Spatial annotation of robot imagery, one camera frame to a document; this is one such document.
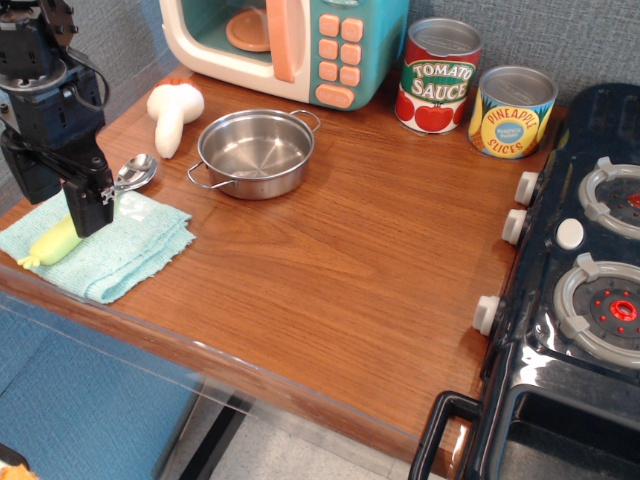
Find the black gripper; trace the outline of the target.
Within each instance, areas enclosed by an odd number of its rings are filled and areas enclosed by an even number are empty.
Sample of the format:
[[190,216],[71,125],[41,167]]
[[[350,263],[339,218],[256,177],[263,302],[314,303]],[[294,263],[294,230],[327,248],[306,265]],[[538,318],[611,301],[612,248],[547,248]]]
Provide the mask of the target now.
[[114,218],[115,187],[97,133],[108,88],[101,72],[56,62],[48,74],[1,74],[9,111],[1,145],[24,196],[40,203],[63,189],[76,233],[88,238]]

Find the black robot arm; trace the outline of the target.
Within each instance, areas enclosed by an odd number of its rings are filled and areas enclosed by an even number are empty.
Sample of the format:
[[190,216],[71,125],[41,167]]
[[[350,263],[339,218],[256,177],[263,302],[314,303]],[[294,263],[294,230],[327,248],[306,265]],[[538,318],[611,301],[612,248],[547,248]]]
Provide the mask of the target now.
[[71,46],[78,28],[64,1],[1,4],[1,151],[32,204],[64,193],[76,233],[112,222],[115,182],[97,144],[109,86]]

